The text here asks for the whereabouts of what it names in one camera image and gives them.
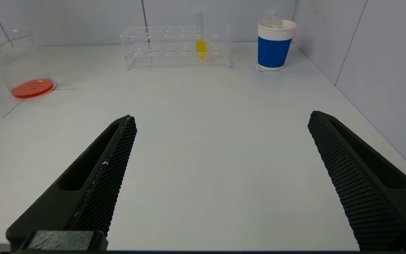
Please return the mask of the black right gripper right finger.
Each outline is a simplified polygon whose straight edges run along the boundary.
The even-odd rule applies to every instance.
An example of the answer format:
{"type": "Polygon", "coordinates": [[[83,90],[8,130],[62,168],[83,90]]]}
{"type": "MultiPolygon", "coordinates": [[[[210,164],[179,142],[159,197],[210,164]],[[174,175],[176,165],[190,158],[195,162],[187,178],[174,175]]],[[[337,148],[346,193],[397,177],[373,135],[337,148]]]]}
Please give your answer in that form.
{"type": "Polygon", "coordinates": [[[308,129],[361,251],[406,251],[406,175],[335,117],[308,129]]]}

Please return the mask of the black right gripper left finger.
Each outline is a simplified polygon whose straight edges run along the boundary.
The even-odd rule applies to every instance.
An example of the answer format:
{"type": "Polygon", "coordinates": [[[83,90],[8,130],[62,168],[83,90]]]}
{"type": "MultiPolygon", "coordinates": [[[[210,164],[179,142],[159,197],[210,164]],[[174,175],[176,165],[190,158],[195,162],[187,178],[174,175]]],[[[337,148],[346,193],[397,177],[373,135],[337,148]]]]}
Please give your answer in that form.
{"type": "Polygon", "coordinates": [[[133,116],[112,122],[6,230],[10,251],[38,230],[107,235],[136,134],[133,116]]]}

